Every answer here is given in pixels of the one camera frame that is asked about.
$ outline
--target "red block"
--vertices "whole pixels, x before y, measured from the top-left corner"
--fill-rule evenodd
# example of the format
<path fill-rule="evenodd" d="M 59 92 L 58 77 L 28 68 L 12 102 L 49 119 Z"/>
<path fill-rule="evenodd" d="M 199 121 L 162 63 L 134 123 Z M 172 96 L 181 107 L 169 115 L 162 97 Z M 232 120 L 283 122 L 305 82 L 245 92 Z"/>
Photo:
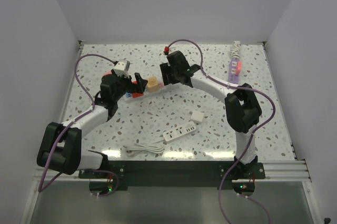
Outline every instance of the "red block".
<path fill-rule="evenodd" d="M 137 98 L 137 97 L 140 97 L 140 96 L 143 96 L 143 95 L 144 95 L 144 94 L 133 93 L 133 94 L 132 94 L 132 98 Z"/>

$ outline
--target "black mounting bracket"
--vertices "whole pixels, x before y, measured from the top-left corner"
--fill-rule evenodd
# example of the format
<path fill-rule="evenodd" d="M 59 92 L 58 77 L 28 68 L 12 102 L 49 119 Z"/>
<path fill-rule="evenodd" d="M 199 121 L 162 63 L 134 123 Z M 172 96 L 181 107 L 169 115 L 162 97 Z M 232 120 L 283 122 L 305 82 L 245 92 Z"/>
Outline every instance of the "black mounting bracket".
<path fill-rule="evenodd" d="M 108 168 L 116 173 L 120 179 L 118 190 L 127 190 L 129 186 L 159 186 L 159 187 L 215 187 L 218 188 L 225 172 L 234 161 L 108 161 Z M 265 179 L 262 163 L 254 164 L 247 173 L 242 173 L 236 167 L 226 177 L 222 189 L 233 189 L 232 180 Z M 91 171 L 80 171 L 82 179 L 105 179 L 107 174 L 97 174 Z M 100 182 L 102 188 L 106 181 Z"/>

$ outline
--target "gray wall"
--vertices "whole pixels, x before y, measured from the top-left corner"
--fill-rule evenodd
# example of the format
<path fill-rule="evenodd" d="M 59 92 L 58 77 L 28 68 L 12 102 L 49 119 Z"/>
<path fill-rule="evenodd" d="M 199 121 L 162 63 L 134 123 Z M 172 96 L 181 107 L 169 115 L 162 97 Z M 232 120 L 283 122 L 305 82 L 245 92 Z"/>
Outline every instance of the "gray wall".
<path fill-rule="evenodd" d="M 76 39 L 56 0 L 0 0 L 0 223 L 18 223 L 45 126 L 57 120 Z"/>
<path fill-rule="evenodd" d="M 264 41 L 290 0 L 58 0 L 78 39 L 91 42 Z"/>
<path fill-rule="evenodd" d="M 337 0 L 291 0 L 267 55 L 295 151 L 319 205 L 337 220 Z"/>

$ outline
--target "terrazzo table surface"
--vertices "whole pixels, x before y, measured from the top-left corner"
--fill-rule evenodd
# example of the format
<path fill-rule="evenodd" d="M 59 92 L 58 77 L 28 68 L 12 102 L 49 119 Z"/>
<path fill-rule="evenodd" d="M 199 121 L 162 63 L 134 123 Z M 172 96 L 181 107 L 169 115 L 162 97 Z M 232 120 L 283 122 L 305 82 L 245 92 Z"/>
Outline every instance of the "terrazzo table surface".
<path fill-rule="evenodd" d="M 162 54 L 165 45 L 113 44 L 84 45 L 82 55 L 95 53 L 112 60 L 127 59 L 131 62 L 129 73 L 139 72 L 143 78 L 156 76 L 161 79 L 159 64 L 166 61 Z M 174 45 L 186 55 L 190 65 L 200 64 L 200 55 L 190 44 Z M 230 45 L 203 44 L 204 69 L 210 74 L 227 80 L 230 62 Z M 276 104 L 274 119 L 256 133 L 255 144 L 259 161 L 294 160 L 290 137 L 280 110 L 262 45 L 242 45 L 243 69 L 240 83 L 268 94 Z M 78 67 L 83 85 L 94 96 L 100 88 L 101 77 L 111 70 L 112 65 L 97 57 L 84 58 Z M 118 102 L 115 116 L 98 126 L 82 140 L 82 148 L 103 152 L 110 160 L 233 160 L 235 155 L 235 133 L 228 125 L 225 107 L 211 95 L 182 86 L 167 93 L 146 97 L 126 103 Z M 262 108 L 260 122 L 271 114 L 271 105 L 257 95 Z M 69 120 L 90 106 L 90 101 L 77 82 L 73 83 L 63 120 Z M 163 140 L 163 131 L 188 122 L 190 111 L 205 112 L 202 124 L 195 134 L 164 144 L 162 155 L 141 153 L 129 157 L 124 145 L 136 142 L 149 144 Z"/>

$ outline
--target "white block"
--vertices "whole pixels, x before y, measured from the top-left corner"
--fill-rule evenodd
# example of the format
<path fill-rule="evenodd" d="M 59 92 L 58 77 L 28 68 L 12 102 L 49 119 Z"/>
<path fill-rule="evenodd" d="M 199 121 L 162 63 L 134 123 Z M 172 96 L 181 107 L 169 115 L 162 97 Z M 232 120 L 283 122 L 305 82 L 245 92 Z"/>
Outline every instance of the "white block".
<path fill-rule="evenodd" d="M 202 120 L 204 119 L 204 113 L 199 111 L 193 111 L 191 116 L 191 121 L 195 123 L 202 123 Z"/>

